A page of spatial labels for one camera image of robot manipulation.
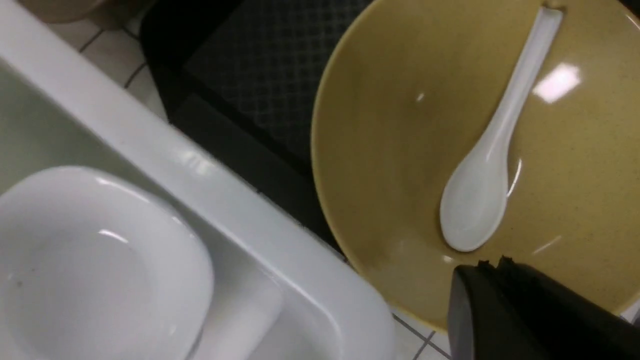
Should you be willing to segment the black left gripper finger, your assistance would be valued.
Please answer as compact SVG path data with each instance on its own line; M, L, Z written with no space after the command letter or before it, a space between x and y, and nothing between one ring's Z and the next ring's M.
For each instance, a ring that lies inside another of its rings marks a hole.
M446 319L453 360L637 360L640 331L530 265L459 265Z

